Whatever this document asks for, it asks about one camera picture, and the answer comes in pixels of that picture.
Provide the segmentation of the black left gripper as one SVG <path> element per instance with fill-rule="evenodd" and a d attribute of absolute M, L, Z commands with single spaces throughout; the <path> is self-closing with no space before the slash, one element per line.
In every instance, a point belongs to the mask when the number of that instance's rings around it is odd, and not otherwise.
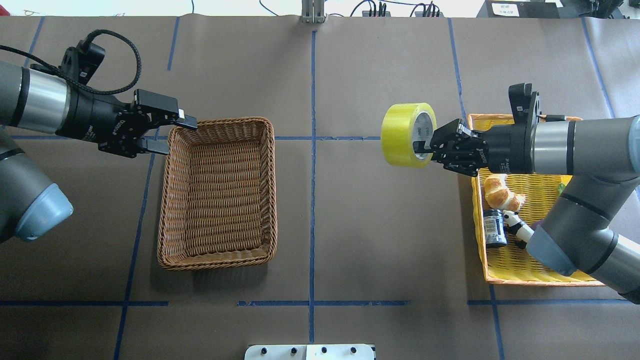
<path fill-rule="evenodd" d="M 176 98 L 144 89 L 136 89 L 132 102 L 114 95 L 99 95 L 74 89 L 57 136 L 97 144 L 98 150 L 119 157 L 135 158 L 139 154 L 169 155 L 166 141 L 147 139 L 146 133 L 161 126 L 174 125 L 198 129 L 198 120 L 179 115 Z"/>

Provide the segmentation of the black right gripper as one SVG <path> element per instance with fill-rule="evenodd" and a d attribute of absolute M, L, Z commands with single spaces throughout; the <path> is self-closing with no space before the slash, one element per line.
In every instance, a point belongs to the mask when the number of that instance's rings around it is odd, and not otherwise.
<path fill-rule="evenodd" d="M 494 174 L 531 174 L 533 133 L 531 121 L 473 130 L 458 118 L 436 129 L 430 141 L 414 141 L 414 160 L 434 160 L 446 170 L 469 177 L 478 176 L 483 168 Z"/>

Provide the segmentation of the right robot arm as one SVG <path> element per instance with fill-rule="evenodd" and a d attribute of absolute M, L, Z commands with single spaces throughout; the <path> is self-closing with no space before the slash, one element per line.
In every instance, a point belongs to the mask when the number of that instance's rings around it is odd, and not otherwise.
<path fill-rule="evenodd" d="M 488 130 L 453 120 L 439 129 L 418 129 L 408 149 L 467 176 L 482 168 L 571 176 L 526 251 L 563 276 L 581 271 L 638 305 L 639 244 L 610 228 L 639 185 L 638 116 L 551 121 L 530 114 Z"/>

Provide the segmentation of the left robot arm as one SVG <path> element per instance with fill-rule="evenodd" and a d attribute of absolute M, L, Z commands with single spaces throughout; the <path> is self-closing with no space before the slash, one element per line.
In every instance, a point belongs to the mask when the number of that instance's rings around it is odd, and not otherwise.
<path fill-rule="evenodd" d="M 146 138 L 148 131 L 162 126 L 198 128 L 197 119 L 171 96 L 137 89 L 133 100 L 124 102 L 114 95 L 80 89 L 59 76 L 2 61 L 1 241 L 34 241 L 74 212 L 59 185 L 7 128 L 91 142 L 99 151 L 135 158 L 169 153 L 165 142 Z"/>

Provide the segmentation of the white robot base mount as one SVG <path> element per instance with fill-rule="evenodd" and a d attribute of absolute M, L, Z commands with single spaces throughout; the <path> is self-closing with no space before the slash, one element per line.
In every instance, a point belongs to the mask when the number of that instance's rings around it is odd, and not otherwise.
<path fill-rule="evenodd" d="M 245 360 L 375 360 L 374 345 L 342 344 L 256 344 L 249 346 Z"/>

